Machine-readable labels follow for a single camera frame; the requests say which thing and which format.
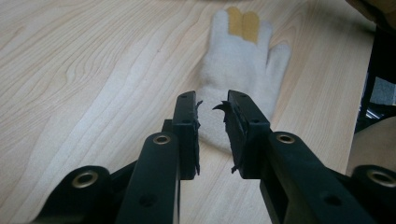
screw hole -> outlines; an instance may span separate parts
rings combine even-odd
[[[140,197],[139,203],[143,207],[151,207],[158,201],[157,196],[154,194],[146,194]]]
[[[276,139],[279,142],[282,142],[282,143],[285,143],[285,144],[292,144],[292,143],[295,142],[293,137],[291,137],[289,135],[286,135],[286,134],[279,134],[279,135],[276,136]]]
[[[332,206],[341,206],[342,205],[342,202],[341,202],[341,200],[337,197],[337,196],[335,196],[335,195],[326,195],[324,198],[323,198],[323,201],[326,203],[326,204],[328,204],[328,205],[332,205]]]
[[[154,143],[157,145],[164,145],[171,141],[171,138],[167,135],[160,135],[154,138]]]

wooden table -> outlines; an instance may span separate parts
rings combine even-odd
[[[272,128],[303,138],[344,172],[374,25],[342,0],[0,3],[0,223],[32,220],[70,171],[137,159],[199,87],[212,15],[238,6],[292,47]],[[202,174],[182,183],[181,223],[268,223],[259,182],[231,175],[201,144]]]

white glove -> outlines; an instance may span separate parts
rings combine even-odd
[[[197,91],[197,99],[204,101],[198,110],[203,141],[231,152],[224,113],[212,110],[227,100],[228,90],[249,95],[271,120],[290,58],[288,45],[279,44],[269,50],[271,35],[271,24],[260,21],[254,12],[242,15],[236,7],[230,7],[214,15]]]

glove finger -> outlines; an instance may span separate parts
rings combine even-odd
[[[270,49],[268,54],[266,75],[274,85],[280,87],[289,63],[291,50],[287,44],[278,44]]]
[[[237,7],[227,8],[227,13],[229,17],[228,32],[230,35],[242,36],[242,13]]]
[[[228,14],[224,10],[219,10],[213,16],[212,30],[210,31],[210,46],[218,45],[228,35]]]
[[[273,27],[268,21],[260,22],[260,31],[259,31],[259,39],[257,41],[257,47],[264,54],[268,53],[268,46],[270,44],[272,32],[273,32]]]
[[[260,29],[260,18],[259,16],[250,11],[244,14],[242,19],[242,30],[243,37],[246,41],[257,44]]]

